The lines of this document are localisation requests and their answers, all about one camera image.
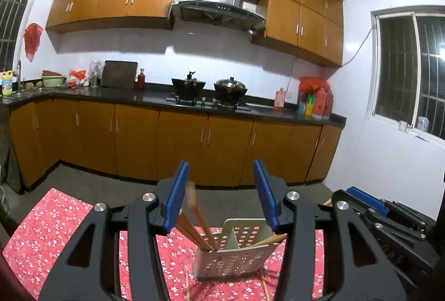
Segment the black kitchen countertop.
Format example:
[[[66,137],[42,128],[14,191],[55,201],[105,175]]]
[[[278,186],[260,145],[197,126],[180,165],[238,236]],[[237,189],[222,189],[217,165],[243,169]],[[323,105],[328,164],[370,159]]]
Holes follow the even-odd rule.
[[[198,99],[193,102],[177,101],[171,85],[156,84],[147,84],[141,92],[135,89],[103,87],[34,88],[1,97],[1,106],[12,109],[33,101],[48,99],[117,103],[178,112],[261,119],[268,122],[329,125],[341,129],[344,129],[347,120],[337,114],[331,114],[328,119],[306,117],[298,114],[297,106],[292,103],[286,103],[283,110],[274,110],[273,101],[248,95],[242,97],[235,107],[219,105],[214,100],[214,92],[211,90],[201,91]]]

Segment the beige perforated utensil holder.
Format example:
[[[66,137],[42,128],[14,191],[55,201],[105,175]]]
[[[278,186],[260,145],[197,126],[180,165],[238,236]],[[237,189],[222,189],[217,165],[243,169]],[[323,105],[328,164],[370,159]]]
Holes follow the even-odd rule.
[[[277,248],[276,243],[261,241],[274,235],[263,218],[229,218],[215,233],[218,251],[198,248],[193,272],[196,280],[221,281],[247,277],[259,271]]]

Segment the pink bottle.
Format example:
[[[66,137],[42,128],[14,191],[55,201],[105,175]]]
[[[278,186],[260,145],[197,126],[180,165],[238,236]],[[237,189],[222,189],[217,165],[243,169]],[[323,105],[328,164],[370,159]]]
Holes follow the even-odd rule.
[[[281,111],[284,109],[286,98],[286,91],[283,88],[280,88],[275,93],[274,106],[273,109],[276,111]]]

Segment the gas stove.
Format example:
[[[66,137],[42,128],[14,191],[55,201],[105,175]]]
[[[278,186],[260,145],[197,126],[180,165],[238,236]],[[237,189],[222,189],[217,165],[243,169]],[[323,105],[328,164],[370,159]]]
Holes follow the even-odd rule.
[[[245,103],[236,103],[236,104],[229,104],[229,103],[222,103],[216,98],[206,98],[206,97],[200,97],[196,98],[194,101],[179,101],[176,98],[176,95],[173,93],[169,94],[166,98],[166,101],[173,102],[181,106],[190,106],[190,107],[199,107],[199,108],[208,108],[208,109],[214,109],[214,110],[233,110],[233,111],[245,111],[250,112],[251,109],[249,106],[247,106]]]

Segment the red bag with bottles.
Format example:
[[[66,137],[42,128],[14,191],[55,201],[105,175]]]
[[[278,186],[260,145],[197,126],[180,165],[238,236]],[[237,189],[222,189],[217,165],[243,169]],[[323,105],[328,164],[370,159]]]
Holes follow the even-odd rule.
[[[298,93],[298,114],[306,119],[329,120],[333,108],[330,84],[321,77],[301,77]]]

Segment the black wok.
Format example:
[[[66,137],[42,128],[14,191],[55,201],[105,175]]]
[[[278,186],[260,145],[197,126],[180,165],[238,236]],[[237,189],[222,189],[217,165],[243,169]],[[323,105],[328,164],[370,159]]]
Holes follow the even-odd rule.
[[[171,79],[179,101],[194,101],[205,87],[206,83],[194,78],[194,74],[195,71],[190,71],[185,79]]]

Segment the lidded black pot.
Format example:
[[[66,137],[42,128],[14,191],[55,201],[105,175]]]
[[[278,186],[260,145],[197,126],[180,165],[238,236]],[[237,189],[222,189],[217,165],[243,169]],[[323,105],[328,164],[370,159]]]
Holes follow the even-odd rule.
[[[214,88],[216,100],[219,103],[231,106],[235,106],[248,91],[246,85],[235,80],[234,77],[217,80],[216,83],[214,83]]]

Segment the red bottle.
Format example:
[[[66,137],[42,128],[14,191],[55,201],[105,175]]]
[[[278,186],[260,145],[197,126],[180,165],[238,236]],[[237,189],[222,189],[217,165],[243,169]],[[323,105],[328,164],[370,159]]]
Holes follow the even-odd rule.
[[[141,68],[140,73],[137,76],[137,90],[143,91],[144,87],[145,87],[145,73],[144,69]]]

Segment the clear plastic bag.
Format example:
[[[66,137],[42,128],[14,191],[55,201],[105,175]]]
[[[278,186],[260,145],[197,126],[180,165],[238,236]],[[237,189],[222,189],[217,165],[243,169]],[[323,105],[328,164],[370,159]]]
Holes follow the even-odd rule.
[[[104,66],[105,66],[104,61],[95,60],[90,62],[89,72],[88,72],[90,87],[98,87],[98,85],[100,84],[100,80],[102,78]]]

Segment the red bag on counter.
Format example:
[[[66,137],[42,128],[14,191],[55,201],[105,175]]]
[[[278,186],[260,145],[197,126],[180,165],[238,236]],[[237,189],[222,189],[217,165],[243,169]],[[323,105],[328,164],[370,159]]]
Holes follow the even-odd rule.
[[[86,79],[87,79],[86,70],[79,70],[79,71],[70,70],[66,78],[66,84],[69,87],[81,86],[84,85]]]

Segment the right window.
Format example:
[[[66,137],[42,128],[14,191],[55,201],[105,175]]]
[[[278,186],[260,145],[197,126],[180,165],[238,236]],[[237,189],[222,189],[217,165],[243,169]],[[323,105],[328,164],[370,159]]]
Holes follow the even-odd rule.
[[[444,9],[375,16],[371,114],[444,139]]]

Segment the window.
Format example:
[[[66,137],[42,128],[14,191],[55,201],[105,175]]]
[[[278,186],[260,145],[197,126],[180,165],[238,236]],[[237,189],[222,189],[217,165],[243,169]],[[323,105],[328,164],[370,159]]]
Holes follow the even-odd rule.
[[[375,16],[371,114],[444,139],[444,9]]]
[[[30,0],[1,0],[1,70],[13,70],[22,21]]]

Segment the green basin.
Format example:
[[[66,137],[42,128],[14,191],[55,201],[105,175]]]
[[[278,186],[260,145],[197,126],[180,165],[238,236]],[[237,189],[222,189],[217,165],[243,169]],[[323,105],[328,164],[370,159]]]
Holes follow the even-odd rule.
[[[65,76],[43,76],[42,84],[45,88],[57,88],[63,86],[65,83]]]

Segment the steel range hood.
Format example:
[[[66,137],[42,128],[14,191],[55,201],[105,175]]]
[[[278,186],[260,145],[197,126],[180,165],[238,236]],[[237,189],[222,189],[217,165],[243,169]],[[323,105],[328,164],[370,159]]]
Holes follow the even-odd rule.
[[[174,0],[175,18],[254,34],[266,26],[267,0]]]

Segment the faucet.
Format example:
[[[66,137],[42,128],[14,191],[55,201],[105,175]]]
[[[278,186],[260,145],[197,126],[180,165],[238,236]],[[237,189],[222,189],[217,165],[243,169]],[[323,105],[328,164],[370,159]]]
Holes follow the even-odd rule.
[[[23,80],[22,80],[22,61],[21,59],[18,60],[17,62],[17,92],[20,93],[22,92],[23,89]]]

